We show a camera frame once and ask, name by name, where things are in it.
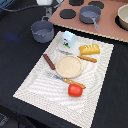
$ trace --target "knife handle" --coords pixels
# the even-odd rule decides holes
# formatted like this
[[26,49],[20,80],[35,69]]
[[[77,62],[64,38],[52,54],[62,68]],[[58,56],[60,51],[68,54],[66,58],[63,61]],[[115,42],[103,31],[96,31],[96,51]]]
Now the knife handle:
[[77,84],[77,85],[79,85],[81,88],[86,88],[83,84],[80,84],[80,83],[77,83],[77,82],[75,82],[75,81],[72,81],[72,80],[69,80],[69,79],[67,79],[67,78],[64,78],[64,82],[66,82],[66,83],[68,83],[68,84]]
[[90,58],[90,57],[86,57],[86,56],[82,56],[82,55],[77,56],[77,57],[80,59],[83,59],[83,60],[94,62],[94,63],[97,62],[97,59],[94,59],[94,58]]
[[45,60],[47,61],[47,63],[51,67],[51,69],[54,70],[55,69],[55,65],[52,63],[52,61],[50,60],[50,58],[48,57],[48,55],[47,54],[43,54],[43,57],[45,58]]

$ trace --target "plate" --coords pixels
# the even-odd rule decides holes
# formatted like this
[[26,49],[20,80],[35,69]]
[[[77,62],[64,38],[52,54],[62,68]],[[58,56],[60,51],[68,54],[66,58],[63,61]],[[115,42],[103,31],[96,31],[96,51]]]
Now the plate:
[[81,60],[73,55],[66,55],[59,59],[55,65],[56,72],[63,78],[74,78],[83,71]]

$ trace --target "green object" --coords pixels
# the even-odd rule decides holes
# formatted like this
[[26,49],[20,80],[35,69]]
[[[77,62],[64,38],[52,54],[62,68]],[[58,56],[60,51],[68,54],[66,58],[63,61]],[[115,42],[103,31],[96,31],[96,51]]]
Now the green object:
[[[65,44],[63,44],[63,45],[65,45]],[[65,45],[65,46],[67,46],[68,48],[70,48],[68,45]]]

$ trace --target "red tomato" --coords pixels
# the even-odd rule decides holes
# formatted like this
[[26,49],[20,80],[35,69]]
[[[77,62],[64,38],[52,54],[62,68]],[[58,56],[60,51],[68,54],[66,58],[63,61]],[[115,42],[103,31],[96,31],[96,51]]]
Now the red tomato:
[[70,84],[68,87],[68,94],[73,97],[80,97],[82,95],[83,89],[76,84]]

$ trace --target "white placemat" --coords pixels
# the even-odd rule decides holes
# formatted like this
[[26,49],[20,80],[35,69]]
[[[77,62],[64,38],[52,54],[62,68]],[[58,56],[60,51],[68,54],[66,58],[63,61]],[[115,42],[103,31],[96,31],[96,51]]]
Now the white placemat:
[[41,56],[23,84],[15,92],[14,97],[75,125],[90,128],[113,45],[77,36],[76,44],[72,48],[68,48],[63,46],[62,36],[63,32],[58,32],[45,51],[54,64],[60,57],[65,56],[58,52],[57,49],[72,52],[77,56],[80,55],[79,46],[81,45],[98,44],[100,47],[100,54],[88,55],[89,57],[96,58],[98,62],[92,63],[81,60],[84,65],[84,70],[79,77],[72,79],[86,86],[82,96],[77,98],[70,97],[68,95],[69,85],[67,83],[48,78],[45,75],[46,71],[54,74],[57,73],[55,70],[50,69],[43,56]]

